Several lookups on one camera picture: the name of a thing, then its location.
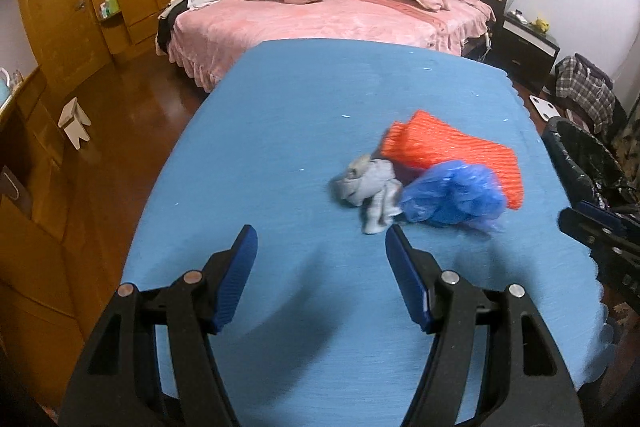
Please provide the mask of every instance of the metal screw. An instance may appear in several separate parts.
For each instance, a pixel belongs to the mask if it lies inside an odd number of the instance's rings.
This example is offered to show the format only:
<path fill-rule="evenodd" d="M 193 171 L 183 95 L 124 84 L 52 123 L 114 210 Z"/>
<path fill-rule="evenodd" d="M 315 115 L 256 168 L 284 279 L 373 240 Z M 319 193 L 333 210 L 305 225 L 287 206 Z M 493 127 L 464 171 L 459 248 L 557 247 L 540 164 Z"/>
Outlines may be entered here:
<path fill-rule="evenodd" d="M 200 270 L 188 271 L 182 276 L 187 284 L 196 284 L 202 280 L 202 272 Z"/>
<path fill-rule="evenodd" d="M 442 272 L 440 278 L 447 284 L 457 284 L 460 280 L 460 275 L 451 270 L 445 270 L 444 272 Z"/>
<path fill-rule="evenodd" d="M 118 286 L 118 295 L 120 297 L 129 297 L 133 293 L 133 285 L 130 282 L 126 282 Z"/>
<path fill-rule="evenodd" d="M 525 291 L 519 284 L 512 284 L 509 286 L 509 293 L 519 299 L 520 297 L 524 297 Z"/>

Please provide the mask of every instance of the blue gripper pad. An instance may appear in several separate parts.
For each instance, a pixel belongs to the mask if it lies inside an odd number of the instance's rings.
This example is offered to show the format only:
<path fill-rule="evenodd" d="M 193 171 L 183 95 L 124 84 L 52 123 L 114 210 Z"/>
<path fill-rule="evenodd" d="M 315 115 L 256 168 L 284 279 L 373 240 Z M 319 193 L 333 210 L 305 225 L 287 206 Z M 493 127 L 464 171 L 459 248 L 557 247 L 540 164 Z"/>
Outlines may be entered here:
<path fill-rule="evenodd" d="M 254 266 L 258 251 L 258 235 L 254 227 L 244 227 L 231 247 L 236 254 L 231 260 L 225 278 L 218 286 L 216 313 L 213 324 L 217 331 L 222 330 L 234 318 L 244 285 Z"/>
<path fill-rule="evenodd" d="M 429 312 L 429 294 L 415 270 L 409 253 L 393 228 L 386 231 L 386 257 L 394 272 L 400 293 L 412 321 L 426 331 L 433 322 Z"/>
<path fill-rule="evenodd" d="M 578 212 L 583 213 L 585 216 L 591 217 L 603 227 L 607 227 L 613 233 L 619 237 L 626 237 L 626 229 L 620 222 L 620 218 L 613 212 L 607 212 L 598 208 L 594 204 L 587 203 L 586 201 L 580 201 L 575 205 L 575 209 Z"/>

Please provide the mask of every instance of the orange mesh bag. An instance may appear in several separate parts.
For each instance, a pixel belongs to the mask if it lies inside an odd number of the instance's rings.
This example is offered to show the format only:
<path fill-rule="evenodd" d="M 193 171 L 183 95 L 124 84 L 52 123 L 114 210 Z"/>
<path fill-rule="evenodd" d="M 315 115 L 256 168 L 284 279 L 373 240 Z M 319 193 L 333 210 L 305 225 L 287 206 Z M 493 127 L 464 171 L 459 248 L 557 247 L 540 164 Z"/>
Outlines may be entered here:
<path fill-rule="evenodd" d="M 508 207 L 522 206 L 524 188 L 511 149 L 464 134 L 426 111 L 416 111 L 408 123 L 394 122 L 382 141 L 382 155 L 418 169 L 450 160 L 485 165 L 495 172 Z"/>

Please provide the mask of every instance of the wooden shelf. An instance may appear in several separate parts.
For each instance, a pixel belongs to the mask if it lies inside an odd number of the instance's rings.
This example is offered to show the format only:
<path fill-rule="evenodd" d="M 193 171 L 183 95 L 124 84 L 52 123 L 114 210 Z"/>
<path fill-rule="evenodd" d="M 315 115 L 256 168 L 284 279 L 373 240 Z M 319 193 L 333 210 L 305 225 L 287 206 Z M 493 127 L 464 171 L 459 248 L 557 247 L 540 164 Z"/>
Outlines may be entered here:
<path fill-rule="evenodd" d="M 100 22 L 106 22 L 109 19 L 113 19 L 114 17 L 117 17 L 118 15 L 120 15 L 122 12 L 121 10 L 118 10 L 117 12 L 112 13 L 111 15 L 109 15 L 108 17 L 105 17 L 104 19 L 102 19 L 99 15 L 98 15 L 98 20 Z"/>

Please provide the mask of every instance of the blue plastic bag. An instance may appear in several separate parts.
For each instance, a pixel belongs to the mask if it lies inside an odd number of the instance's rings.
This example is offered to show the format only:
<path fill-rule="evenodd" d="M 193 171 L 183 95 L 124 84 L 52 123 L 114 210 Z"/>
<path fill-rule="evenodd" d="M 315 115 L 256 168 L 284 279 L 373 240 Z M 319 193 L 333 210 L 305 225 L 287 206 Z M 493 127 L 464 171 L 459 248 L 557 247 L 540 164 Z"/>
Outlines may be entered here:
<path fill-rule="evenodd" d="M 466 223 L 475 229 L 496 230 L 495 220 L 507 206 L 495 173 L 484 165 L 460 160 L 439 163 L 402 191 L 400 207 L 412 223 Z"/>

